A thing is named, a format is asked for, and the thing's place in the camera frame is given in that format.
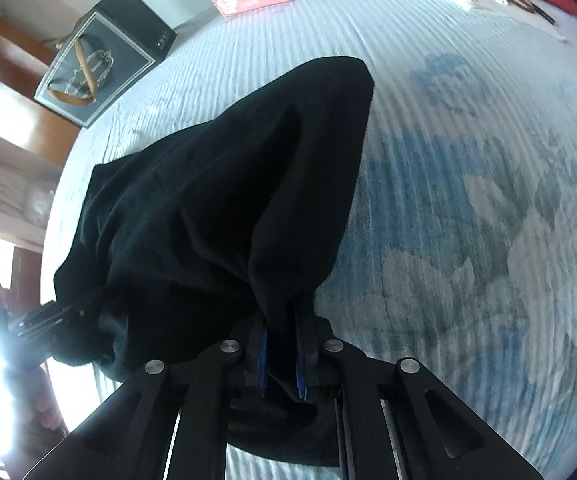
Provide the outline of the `wooden headboard frame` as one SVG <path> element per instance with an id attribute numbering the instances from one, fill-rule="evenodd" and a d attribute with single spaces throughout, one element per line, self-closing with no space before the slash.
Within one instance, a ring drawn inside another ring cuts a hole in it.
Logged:
<path id="1" fill-rule="evenodd" d="M 53 58 L 48 47 L 0 18 L 0 139 L 61 167 L 80 128 L 34 99 Z"/>

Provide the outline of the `dark green gift box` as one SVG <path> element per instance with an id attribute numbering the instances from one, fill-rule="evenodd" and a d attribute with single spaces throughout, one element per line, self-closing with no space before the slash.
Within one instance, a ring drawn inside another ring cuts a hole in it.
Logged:
<path id="1" fill-rule="evenodd" d="M 101 0 L 57 45 L 34 99 L 88 128 L 166 60 L 176 32 L 143 0 Z"/>

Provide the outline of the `light blue bed sheet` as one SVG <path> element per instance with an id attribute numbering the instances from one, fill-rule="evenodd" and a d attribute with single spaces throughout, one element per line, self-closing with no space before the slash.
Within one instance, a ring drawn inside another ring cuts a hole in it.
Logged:
<path id="1" fill-rule="evenodd" d="M 546 479 L 577 468 L 577 20 L 549 34 L 451 0 L 295 0 L 180 26 L 80 132 L 41 297 L 92 168 L 206 122 L 313 58 L 375 81 L 349 226 L 315 306 L 377 359 L 415 356 Z"/>

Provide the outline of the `black printed t-shirt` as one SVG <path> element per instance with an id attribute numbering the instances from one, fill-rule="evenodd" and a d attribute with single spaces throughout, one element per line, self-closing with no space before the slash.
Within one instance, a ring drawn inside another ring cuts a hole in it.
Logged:
<path id="1" fill-rule="evenodd" d="M 100 313 L 53 353 L 124 382 L 146 362 L 189 362 L 259 316 L 268 390 L 231 406 L 249 453 L 338 463 L 331 405 L 298 398 L 296 323 L 314 309 L 348 222 L 374 81 L 358 58 L 316 58 L 210 122 L 96 166 L 60 304 Z"/>

